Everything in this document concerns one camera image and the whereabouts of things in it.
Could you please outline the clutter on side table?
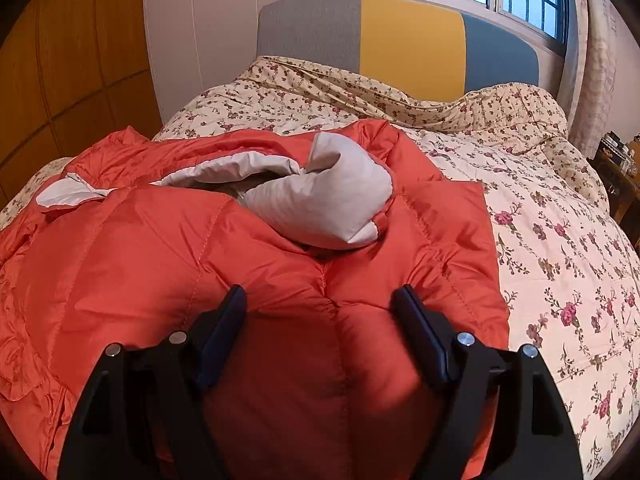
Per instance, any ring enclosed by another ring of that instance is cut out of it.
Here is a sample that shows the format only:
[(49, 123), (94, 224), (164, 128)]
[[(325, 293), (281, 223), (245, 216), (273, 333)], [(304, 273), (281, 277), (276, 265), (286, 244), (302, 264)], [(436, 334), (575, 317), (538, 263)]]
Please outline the clutter on side table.
[(623, 140), (613, 131), (605, 133), (600, 140), (598, 152), (607, 157), (629, 177), (636, 178), (639, 174), (639, 144), (631, 144)]

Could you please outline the wooden wardrobe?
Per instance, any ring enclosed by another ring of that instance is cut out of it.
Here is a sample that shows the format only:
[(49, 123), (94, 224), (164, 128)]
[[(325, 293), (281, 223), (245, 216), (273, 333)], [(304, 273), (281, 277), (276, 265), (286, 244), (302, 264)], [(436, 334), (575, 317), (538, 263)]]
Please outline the wooden wardrobe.
[(30, 0), (1, 45), (1, 200), (109, 133), (162, 126), (143, 0)]

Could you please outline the floral curtain right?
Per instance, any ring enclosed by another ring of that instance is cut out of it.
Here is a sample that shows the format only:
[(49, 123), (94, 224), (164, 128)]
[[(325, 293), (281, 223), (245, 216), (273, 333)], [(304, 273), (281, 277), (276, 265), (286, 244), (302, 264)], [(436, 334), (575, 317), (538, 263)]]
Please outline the floral curtain right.
[(587, 158), (597, 153), (611, 110), (616, 16), (611, 0), (568, 0), (566, 52), (556, 100), (565, 112), (568, 140)]

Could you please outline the orange down jacket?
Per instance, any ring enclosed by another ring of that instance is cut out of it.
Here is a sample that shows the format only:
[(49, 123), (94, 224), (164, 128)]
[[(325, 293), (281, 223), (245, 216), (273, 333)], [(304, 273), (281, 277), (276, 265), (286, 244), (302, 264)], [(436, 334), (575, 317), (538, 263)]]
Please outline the orange down jacket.
[(47, 478), (112, 342), (248, 312), (204, 414), (237, 479), (405, 479), (439, 404), (390, 313), (411, 286), (456, 330), (509, 338), (482, 188), (405, 133), (112, 133), (1, 232), (1, 413)]

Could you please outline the grey yellow blue headboard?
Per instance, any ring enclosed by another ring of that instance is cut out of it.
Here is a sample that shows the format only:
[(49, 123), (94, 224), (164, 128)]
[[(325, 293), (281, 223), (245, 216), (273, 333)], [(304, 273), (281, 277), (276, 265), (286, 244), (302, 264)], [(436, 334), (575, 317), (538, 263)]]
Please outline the grey yellow blue headboard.
[(416, 0), (271, 3), (259, 13), (257, 52), (349, 70), (427, 101), (539, 80), (535, 50), (512, 32)]

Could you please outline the floral quilt on bed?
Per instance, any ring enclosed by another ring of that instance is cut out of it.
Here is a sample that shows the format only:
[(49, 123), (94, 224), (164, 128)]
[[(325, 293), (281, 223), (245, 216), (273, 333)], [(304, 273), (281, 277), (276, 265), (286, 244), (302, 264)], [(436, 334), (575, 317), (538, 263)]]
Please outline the floral quilt on bed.
[[(546, 90), (512, 82), (451, 102), (418, 101), (348, 70), (262, 56), (145, 139), (297, 136), (367, 119), (405, 133), (447, 179), (482, 188), (509, 315), (502, 348), (540, 351), (570, 418), (582, 478), (597, 478), (639, 416), (639, 258)], [(1, 232), (81, 154), (34, 174), (4, 205)]]

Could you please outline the wooden side table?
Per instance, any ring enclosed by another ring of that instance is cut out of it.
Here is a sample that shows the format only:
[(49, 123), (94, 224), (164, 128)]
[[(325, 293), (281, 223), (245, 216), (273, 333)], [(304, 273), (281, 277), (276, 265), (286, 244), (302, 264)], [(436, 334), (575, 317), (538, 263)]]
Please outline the wooden side table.
[(631, 177), (620, 164), (623, 159), (605, 143), (600, 143), (591, 166), (604, 184), (610, 215), (639, 251), (639, 175)]

